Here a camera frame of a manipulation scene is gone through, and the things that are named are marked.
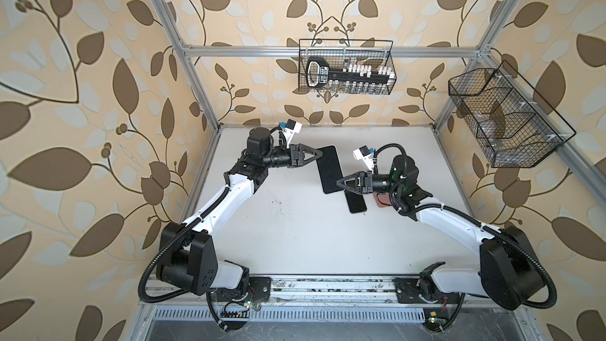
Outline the black phone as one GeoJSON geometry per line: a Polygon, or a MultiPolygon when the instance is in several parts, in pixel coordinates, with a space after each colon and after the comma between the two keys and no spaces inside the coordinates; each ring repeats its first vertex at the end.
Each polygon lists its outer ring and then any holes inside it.
{"type": "Polygon", "coordinates": [[[322,156],[317,160],[320,183],[324,194],[333,194],[342,191],[337,181],[343,178],[342,168],[336,146],[329,145],[320,148],[322,156]]]}

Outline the pink phone case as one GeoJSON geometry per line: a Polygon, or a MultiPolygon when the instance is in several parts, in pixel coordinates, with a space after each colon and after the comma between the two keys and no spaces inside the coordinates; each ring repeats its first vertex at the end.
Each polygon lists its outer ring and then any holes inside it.
{"type": "Polygon", "coordinates": [[[389,207],[392,206],[389,194],[386,194],[386,193],[383,193],[383,194],[375,193],[373,195],[374,195],[375,202],[377,203],[377,206],[379,208],[389,208],[389,207]]]}

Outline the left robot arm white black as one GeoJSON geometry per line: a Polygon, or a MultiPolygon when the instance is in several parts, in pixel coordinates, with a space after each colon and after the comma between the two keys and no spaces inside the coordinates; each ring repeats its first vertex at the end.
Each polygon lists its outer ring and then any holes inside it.
{"type": "Polygon", "coordinates": [[[322,151],[292,142],[301,128],[301,123],[289,120],[249,132],[246,148],[224,173],[218,192],[192,216],[162,230],[159,252],[137,287],[142,302],[159,303],[188,293],[202,296],[213,290],[248,295],[248,268],[219,261],[213,238],[258,191],[270,169],[304,167],[320,159],[322,151]]]}

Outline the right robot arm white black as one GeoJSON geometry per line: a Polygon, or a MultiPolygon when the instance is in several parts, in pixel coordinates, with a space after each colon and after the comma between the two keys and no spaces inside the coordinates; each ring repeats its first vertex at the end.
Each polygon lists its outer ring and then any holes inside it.
{"type": "Polygon", "coordinates": [[[363,146],[353,155],[364,162],[366,169],[338,179],[339,188],[358,195],[387,194],[389,205],[400,216],[442,232],[478,259],[472,265],[457,267],[439,261],[425,268],[418,279],[424,301],[437,302],[444,295],[458,294],[490,298],[508,310],[555,306],[555,282],[522,230],[483,223],[436,200],[418,185],[418,167],[401,145],[378,149],[363,146]],[[378,156],[391,147],[399,154],[389,172],[382,174],[377,167],[378,156]]]}

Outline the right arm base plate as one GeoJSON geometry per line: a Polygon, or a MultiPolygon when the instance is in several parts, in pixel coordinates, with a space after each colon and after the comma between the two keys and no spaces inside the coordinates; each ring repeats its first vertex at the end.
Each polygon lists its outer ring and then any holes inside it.
{"type": "Polygon", "coordinates": [[[424,296],[418,277],[397,277],[392,282],[399,304],[443,306],[444,304],[455,305],[461,300],[460,294],[445,294],[438,291],[424,296]]]}

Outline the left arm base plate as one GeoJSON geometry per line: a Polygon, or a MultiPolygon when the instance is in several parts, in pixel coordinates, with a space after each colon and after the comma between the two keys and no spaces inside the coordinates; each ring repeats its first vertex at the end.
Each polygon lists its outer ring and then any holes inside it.
{"type": "Polygon", "coordinates": [[[235,289],[219,288],[211,293],[216,302],[267,302],[271,295],[272,279],[252,276],[242,279],[235,289]]]}

